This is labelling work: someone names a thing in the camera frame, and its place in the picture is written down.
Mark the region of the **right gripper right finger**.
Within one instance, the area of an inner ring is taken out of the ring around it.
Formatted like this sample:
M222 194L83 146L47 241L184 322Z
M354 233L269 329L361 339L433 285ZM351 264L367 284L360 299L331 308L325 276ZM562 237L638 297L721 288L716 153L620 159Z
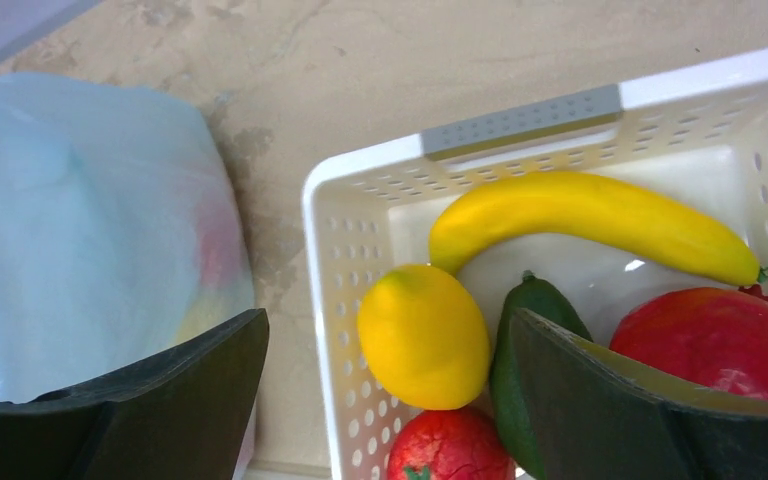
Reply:
M713 390L521 309L509 324L551 479L768 479L768 401Z

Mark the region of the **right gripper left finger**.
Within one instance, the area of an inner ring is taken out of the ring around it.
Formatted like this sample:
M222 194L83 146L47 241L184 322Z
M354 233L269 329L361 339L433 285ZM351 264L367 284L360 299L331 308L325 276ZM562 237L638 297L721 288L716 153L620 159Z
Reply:
M269 342L262 309L27 403L0 402L0 479L230 479Z

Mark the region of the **yellow fake lemon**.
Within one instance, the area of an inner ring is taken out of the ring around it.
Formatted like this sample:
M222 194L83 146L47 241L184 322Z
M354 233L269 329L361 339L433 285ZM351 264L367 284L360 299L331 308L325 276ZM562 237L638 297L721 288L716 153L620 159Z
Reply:
M445 271L396 267L360 302L357 334L368 368L391 395L424 410L455 410L482 393L492 359L483 314Z

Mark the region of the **light blue plastic bag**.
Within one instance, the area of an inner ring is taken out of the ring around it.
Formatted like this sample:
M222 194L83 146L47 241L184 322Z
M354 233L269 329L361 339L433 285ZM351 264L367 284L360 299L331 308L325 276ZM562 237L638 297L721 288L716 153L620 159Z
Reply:
M198 109L148 88L0 76L0 403L253 304L239 209Z

